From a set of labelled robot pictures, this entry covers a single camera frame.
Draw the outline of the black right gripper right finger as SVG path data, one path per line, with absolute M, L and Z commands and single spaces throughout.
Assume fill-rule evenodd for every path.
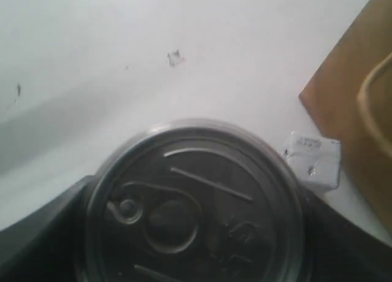
M 304 189 L 302 281 L 391 281 L 391 247 Z

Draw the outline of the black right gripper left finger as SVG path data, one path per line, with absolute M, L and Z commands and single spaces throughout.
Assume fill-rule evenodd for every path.
M 40 209 L 1 231 L 1 281 L 77 281 L 75 257 L 83 204 L 93 176 L 83 177 Z

